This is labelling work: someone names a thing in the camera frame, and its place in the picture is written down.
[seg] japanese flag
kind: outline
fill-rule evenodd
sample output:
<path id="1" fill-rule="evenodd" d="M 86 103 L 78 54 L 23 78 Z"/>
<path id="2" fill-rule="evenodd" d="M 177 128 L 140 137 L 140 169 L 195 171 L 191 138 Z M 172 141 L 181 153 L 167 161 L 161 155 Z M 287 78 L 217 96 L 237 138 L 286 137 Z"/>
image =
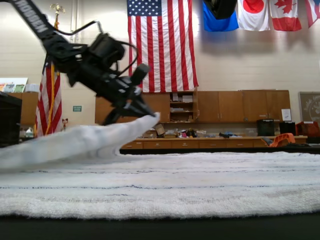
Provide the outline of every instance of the japanese flag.
<path id="1" fill-rule="evenodd" d="M 298 18 L 298 0 L 270 0 L 269 3 L 275 30 L 298 31 L 302 29 Z"/>
<path id="2" fill-rule="evenodd" d="M 238 24 L 249 31 L 270 30 L 268 0 L 238 0 Z"/>

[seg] gold flagpole finial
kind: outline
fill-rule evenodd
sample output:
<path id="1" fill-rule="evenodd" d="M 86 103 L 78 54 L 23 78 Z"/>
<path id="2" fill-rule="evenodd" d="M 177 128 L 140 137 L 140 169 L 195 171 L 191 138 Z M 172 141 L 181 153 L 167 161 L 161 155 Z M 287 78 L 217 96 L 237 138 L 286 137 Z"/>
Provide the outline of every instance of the gold flagpole finial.
<path id="1" fill-rule="evenodd" d="M 59 5 L 58 3 L 56 4 L 51 4 L 50 6 L 51 10 L 55 10 L 55 15 L 58 16 L 59 14 L 64 14 L 66 13 L 66 10 L 63 6 Z"/>

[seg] red circle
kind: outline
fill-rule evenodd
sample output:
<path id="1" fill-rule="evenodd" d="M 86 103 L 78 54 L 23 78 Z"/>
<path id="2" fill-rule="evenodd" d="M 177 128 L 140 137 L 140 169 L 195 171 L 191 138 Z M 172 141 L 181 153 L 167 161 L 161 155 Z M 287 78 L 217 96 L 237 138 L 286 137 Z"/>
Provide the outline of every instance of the red circle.
<path id="1" fill-rule="evenodd" d="M 243 8 L 248 13 L 258 14 L 265 7 L 264 0 L 243 0 Z"/>

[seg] blue canton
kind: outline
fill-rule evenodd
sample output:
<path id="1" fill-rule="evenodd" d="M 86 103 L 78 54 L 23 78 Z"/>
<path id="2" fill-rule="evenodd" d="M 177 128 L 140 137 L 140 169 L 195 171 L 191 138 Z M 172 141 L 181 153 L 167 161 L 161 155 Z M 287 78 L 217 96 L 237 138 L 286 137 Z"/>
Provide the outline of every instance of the blue canton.
<path id="1" fill-rule="evenodd" d="M 162 15 L 161 0 L 127 0 L 127 9 L 129 17 Z"/>

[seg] black speaker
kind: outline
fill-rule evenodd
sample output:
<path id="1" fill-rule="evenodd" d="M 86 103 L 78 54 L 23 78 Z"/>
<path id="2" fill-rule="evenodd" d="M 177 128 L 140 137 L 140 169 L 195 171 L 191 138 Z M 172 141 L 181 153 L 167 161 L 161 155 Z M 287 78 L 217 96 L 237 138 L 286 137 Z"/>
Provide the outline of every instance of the black speaker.
<path id="1" fill-rule="evenodd" d="M 230 18 L 236 9 L 238 0 L 203 0 L 215 19 Z"/>

